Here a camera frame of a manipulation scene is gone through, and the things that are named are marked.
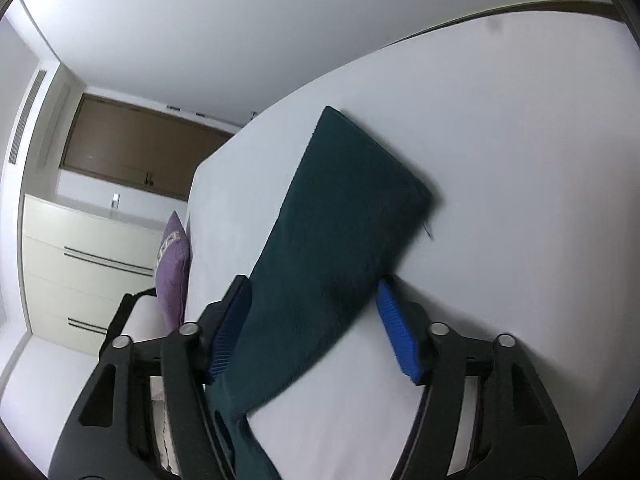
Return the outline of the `dark green knitted garment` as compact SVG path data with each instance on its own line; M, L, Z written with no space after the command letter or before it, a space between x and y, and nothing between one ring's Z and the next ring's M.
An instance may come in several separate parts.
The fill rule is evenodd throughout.
M240 479L277 469L247 416L346 333L434 207L426 185L338 110L322 112L248 279L253 302L206 399Z

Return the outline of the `purple cushion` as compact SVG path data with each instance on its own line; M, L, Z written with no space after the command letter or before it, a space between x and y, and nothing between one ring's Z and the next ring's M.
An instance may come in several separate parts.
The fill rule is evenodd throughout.
M175 330L183 322L190 264L190 240L174 211L158 248L154 273L156 296L168 330Z

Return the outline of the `cream drawer cabinet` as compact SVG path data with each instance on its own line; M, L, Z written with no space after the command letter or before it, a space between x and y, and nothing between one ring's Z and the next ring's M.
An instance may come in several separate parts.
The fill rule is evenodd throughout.
M32 333L96 356L127 292L154 285L164 227L26 194L22 272Z

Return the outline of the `brown wooden door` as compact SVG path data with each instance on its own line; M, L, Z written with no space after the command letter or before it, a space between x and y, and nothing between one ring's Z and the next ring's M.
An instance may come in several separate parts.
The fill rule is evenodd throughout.
M217 128L85 93L60 167L186 200L198 165L230 139Z

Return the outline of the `white bed mattress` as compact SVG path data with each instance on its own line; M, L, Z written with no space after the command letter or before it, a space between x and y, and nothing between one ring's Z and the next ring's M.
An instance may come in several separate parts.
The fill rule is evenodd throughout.
M522 12L398 42L291 93L196 170L187 320L252 270L326 107L437 188L398 266L459 333L518 338L577 465L639 388L639 48L598 16Z

